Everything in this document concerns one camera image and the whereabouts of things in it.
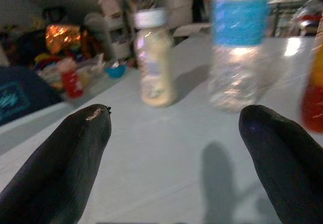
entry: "bottle cap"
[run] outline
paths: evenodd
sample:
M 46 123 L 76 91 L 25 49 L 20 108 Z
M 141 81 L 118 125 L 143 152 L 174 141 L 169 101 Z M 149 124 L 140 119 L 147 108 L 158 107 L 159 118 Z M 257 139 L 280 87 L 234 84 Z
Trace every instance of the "bottle cap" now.
M 163 26 L 167 23 L 166 10 L 158 8 L 139 11 L 135 15 L 135 23 L 137 29 Z

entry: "white table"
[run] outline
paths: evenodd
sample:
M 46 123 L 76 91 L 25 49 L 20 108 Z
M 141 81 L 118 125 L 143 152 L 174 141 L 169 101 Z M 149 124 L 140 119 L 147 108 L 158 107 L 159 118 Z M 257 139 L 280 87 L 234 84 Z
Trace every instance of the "white table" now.
M 312 43 L 268 39 L 272 64 L 259 67 L 259 103 L 298 122 Z M 113 133 L 80 223 L 280 223 L 241 140 L 239 114 L 208 104 L 210 39 L 187 39 L 174 59 L 176 104 L 143 104 L 133 71 L 82 106 L 111 106 Z M 0 156 L 0 190 L 61 121 Z M 322 135 L 312 136 L 323 143 Z
M 112 79 L 107 74 L 103 74 L 85 88 L 82 97 L 71 100 L 66 94 L 63 94 L 64 102 L 41 109 L 1 126 L 0 156 L 127 78 L 132 71 L 133 69 L 128 68 L 125 75 L 120 79 Z

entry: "wire rack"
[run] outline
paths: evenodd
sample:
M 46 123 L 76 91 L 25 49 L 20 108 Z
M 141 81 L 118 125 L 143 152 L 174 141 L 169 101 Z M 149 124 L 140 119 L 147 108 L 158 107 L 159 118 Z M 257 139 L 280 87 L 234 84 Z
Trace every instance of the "wire rack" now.
M 292 15 L 308 0 L 272 0 L 270 2 L 273 30 L 271 36 L 284 36 Z

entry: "plastic water bottle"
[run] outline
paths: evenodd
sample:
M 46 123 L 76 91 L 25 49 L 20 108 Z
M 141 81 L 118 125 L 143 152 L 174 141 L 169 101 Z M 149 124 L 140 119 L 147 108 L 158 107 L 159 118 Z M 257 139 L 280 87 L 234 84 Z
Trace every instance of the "plastic water bottle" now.
M 268 0 L 213 0 L 210 102 L 237 112 L 256 101 L 255 66 L 265 36 Z

